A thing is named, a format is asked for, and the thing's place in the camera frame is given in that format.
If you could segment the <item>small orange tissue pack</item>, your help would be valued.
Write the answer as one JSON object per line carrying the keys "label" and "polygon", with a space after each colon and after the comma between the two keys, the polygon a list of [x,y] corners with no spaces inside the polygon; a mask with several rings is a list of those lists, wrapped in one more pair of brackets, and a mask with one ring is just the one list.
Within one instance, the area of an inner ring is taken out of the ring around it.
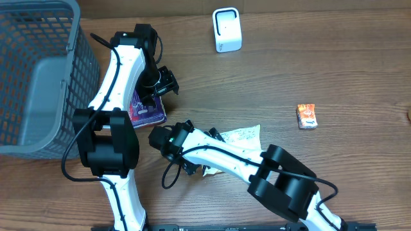
{"label": "small orange tissue pack", "polygon": [[315,104],[298,104],[296,112],[300,129],[314,129],[318,127]]}

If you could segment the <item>grey plastic mesh basket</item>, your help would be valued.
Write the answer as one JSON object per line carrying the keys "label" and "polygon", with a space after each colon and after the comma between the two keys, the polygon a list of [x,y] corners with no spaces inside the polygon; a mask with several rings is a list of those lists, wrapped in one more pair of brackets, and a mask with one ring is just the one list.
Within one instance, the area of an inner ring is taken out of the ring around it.
{"label": "grey plastic mesh basket", "polygon": [[98,91],[100,66],[76,1],[1,2],[1,154],[60,158],[73,113]]}

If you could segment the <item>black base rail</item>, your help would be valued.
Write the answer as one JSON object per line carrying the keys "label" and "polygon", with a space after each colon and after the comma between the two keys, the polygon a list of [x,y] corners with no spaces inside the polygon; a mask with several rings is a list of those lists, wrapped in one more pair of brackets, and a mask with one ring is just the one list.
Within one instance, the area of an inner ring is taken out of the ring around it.
{"label": "black base rail", "polygon": [[[114,227],[92,227],[92,231],[111,231]],[[144,231],[309,231],[302,223],[287,223],[285,225],[237,225],[237,226],[178,226],[178,225],[148,225]],[[377,231],[372,223],[348,222],[349,231]]]}

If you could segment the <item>white floral pouch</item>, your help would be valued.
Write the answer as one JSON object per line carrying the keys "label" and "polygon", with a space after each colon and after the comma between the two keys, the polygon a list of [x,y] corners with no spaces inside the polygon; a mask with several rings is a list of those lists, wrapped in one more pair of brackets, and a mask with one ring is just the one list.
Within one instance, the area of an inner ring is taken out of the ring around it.
{"label": "white floral pouch", "polygon": [[228,132],[221,133],[222,139],[230,145],[245,148],[247,150],[256,150],[247,155],[247,158],[253,162],[260,163],[259,156],[261,153],[260,143],[260,129],[261,125],[251,126],[248,128],[239,128]]}

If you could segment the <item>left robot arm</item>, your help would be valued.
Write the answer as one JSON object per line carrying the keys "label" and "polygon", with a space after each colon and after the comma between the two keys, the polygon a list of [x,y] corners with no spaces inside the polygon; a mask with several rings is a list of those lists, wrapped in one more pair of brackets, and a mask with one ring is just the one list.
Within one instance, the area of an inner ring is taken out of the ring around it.
{"label": "left robot arm", "polygon": [[106,41],[94,40],[111,51],[111,61],[101,87],[86,109],[73,114],[75,136],[67,149],[78,147],[80,160],[99,182],[109,199],[114,223],[109,230],[147,230],[147,214],[137,191],[134,169],[139,160],[139,141],[128,113],[133,94],[144,106],[179,85],[167,67],[158,67],[156,46],[162,41],[150,24],[136,24],[132,32],[118,31]]}

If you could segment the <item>white barcode scanner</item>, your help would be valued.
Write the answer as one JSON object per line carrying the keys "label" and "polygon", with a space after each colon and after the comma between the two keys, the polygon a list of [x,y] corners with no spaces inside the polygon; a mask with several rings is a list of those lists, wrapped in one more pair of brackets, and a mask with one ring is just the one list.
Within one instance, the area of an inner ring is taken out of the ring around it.
{"label": "white barcode scanner", "polygon": [[226,53],[240,50],[242,34],[239,11],[234,7],[219,8],[212,14],[216,51]]}

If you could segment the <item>purple red soft package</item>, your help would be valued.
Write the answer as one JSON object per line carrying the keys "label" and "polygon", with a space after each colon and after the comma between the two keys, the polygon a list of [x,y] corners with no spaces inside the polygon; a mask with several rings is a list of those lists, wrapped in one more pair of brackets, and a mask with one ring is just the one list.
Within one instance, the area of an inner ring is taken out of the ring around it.
{"label": "purple red soft package", "polygon": [[166,122],[167,117],[161,97],[157,97],[154,100],[154,106],[144,106],[137,92],[133,92],[128,114],[135,129]]}

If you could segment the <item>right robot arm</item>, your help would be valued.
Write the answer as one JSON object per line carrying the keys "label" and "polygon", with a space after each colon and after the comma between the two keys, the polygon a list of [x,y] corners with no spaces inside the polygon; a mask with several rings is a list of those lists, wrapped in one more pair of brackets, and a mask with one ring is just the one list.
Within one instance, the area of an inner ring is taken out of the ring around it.
{"label": "right robot arm", "polygon": [[308,230],[347,230],[348,224],[333,214],[322,198],[318,184],[336,185],[316,174],[285,149],[271,144],[267,150],[242,148],[225,142],[215,129],[203,132],[191,121],[173,126],[155,126],[148,136],[171,166],[188,175],[201,166],[231,174],[248,185],[262,206],[291,221],[301,221]]}

